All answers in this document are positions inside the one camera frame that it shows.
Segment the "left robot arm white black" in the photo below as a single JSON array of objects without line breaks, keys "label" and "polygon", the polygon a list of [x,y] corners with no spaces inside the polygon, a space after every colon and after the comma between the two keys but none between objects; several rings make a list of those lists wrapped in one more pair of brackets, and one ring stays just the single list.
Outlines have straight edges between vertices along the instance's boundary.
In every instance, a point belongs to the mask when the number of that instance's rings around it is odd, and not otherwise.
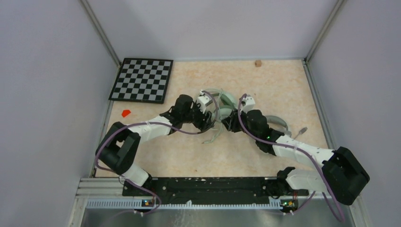
[{"label": "left robot arm white black", "polygon": [[133,188],[139,195],[147,195],[152,188],[151,176],[134,163],[139,145],[177,131],[184,133],[184,124],[192,124],[202,134],[214,126],[217,113],[216,99],[202,91],[196,99],[180,95],[168,111],[149,121],[130,125],[115,122],[96,150],[95,164],[103,162],[107,170],[134,183]]}]

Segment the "mint green headphones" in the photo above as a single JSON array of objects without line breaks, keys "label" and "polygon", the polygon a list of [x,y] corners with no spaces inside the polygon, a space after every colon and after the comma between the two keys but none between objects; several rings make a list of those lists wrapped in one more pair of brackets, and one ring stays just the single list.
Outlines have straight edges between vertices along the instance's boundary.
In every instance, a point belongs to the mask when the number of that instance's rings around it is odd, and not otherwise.
[{"label": "mint green headphones", "polygon": [[228,117],[231,112],[237,108],[238,102],[236,98],[229,92],[223,89],[209,88],[202,90],[203,92],[209,92],[218,104],[218,108],[212,113],[212,120],[220,122],[224,118]]}]

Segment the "white gaming headphones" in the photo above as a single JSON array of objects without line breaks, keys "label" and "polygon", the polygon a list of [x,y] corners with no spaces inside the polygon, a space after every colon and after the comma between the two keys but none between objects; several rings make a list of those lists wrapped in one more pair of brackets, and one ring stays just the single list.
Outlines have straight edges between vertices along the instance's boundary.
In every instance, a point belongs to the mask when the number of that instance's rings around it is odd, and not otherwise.
[{"label": "white gaming headphones", "polygon": [[265,118],[267,120],[267,123],[272,123],[275,125],[280,126],[279,131],[284,133],[285,135],[291,137],[292,136],[292,132],[289,130],[289,126],[287,124],[287,122],[275,115],[265,115]]}]

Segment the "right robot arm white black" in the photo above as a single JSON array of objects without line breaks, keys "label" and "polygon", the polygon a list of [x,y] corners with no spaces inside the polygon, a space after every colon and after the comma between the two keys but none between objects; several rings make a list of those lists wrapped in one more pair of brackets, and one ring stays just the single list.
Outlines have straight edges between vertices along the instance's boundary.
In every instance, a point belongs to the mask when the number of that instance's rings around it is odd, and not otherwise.
[{"label": "right robot arm white black", "polygon": [[263,153],[292,159],[311,170],[287,167],[277,173],[278,191],[290,195],[294,190],[328,194],[344,205],[352,205],[370,181],[370,176],[353,153],[345,147],[319,148],[297,141],[268,125],[260,110],[238,113],[232,110],[221,119],[228,131],[244,132],[255,140]]}]

